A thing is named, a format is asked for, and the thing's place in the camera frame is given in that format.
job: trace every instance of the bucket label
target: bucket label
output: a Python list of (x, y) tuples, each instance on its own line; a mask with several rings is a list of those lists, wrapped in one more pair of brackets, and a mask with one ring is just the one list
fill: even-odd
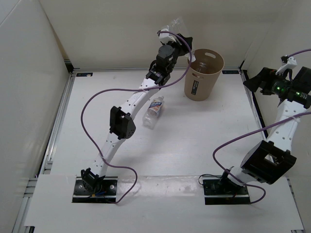
[(198, 86), (199, 86), (199, 82), (194, 80), (193, 85), (192, 85), (191, 94), (196, 95), (196, 90), (198, 89)]

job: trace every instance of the bottle label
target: bottle label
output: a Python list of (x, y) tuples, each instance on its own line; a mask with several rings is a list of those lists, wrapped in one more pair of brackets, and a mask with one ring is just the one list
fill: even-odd
[(153, 101), (150, 104), (149, 109), (154, 111), (156, 113), (156, 116), (158, 117), (161, 112), (161, 107), (162, 107), (162, 102)]

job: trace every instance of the beige bucket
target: beige bucket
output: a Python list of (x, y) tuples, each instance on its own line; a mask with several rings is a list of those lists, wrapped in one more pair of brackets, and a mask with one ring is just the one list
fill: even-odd
[(194, 55), (196, 60), (186, 74), (185, 94), (191, 100), (203, 101), (209, 97), (225, 63), (213, 50), (196, 50)]

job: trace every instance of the black label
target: black label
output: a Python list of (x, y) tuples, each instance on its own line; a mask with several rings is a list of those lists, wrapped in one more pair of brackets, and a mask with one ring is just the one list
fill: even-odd
[(76, 77), (91, 77), (93, 73), (77, 73)]
[(196, 95), (196, 90), (198, 89), (199, 82), (194, 80), (192, 85), (191, 94)]
[(239, 74), (238, 70), (223, 70), (223, 74)]

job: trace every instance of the white wall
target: white wall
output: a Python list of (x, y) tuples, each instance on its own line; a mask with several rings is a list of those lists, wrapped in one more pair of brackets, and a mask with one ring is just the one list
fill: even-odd
[(16, 6), (18, 0), (0, 0), (0, 24)]
[[(182, 16), (197, 49), (239, 67), (260, 45), (283, 0), (40, 0), (74, 67), (149, 67), (156, 32)], [(185, 59), (179, 65), (186, 65)]]
[[(254, 77), (263, 67), (278, 69), (281, 66), (280, 57), (302, 49), (311, 48), (311, 1), (290, 1), (282, 9), (277, 21), (269, 30), (262, 46), (248, 68), (249, 77)], [(311, 68), (311, 52), (295, 56), (298, 67), (294, 69), (293, 77), (302, 66)], [(266, 125), (276, 118), (277, 96), (263, 96), (256, 93)], [(292, 155), (297, 157), (295, 166), (287, 173), (292, 180), (299, 211), (306, 230), (311, 232), (311, 116), (301, 119), (293, 138)]]
[(38, 171), (68, 72), (37, 0), (0, 2), (0, 232)]

